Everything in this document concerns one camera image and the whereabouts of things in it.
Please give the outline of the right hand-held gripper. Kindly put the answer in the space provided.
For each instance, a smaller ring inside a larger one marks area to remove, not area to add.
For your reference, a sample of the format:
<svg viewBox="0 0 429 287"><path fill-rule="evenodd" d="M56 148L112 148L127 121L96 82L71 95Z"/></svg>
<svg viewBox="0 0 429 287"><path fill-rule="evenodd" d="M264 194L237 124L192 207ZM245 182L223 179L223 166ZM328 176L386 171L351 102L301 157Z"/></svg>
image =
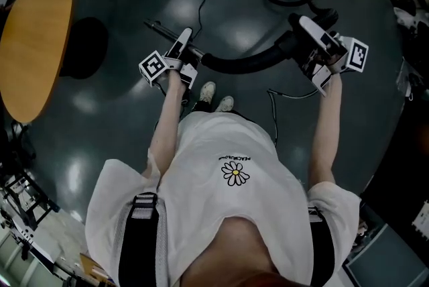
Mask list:
<svg viewBox="0 0 429 287"><path fill-rule="evenodd" d="M300 17L299 25L314 41L300 68L323 97L333 75L349 70L363 72L369 51L367 44L339 34L331 36L306 16Z"/></svg>

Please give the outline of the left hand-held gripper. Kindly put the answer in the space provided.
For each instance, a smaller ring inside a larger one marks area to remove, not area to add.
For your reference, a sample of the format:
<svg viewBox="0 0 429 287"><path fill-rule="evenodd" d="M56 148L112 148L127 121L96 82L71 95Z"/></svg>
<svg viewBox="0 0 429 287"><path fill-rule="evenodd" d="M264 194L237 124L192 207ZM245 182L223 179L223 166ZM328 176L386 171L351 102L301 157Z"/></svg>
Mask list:
<svg viewBox="0 0 429 287"><path fill-rule="evenodd" d="M189 89L192 88L198 72L191 63L185 63L179 59L191 37L192 28L187 27L166 55L162 56L157 50L154 50L139 63L139 71L150 87L158 83L169 70L175 70L179 73L182 82Z"/></svg>

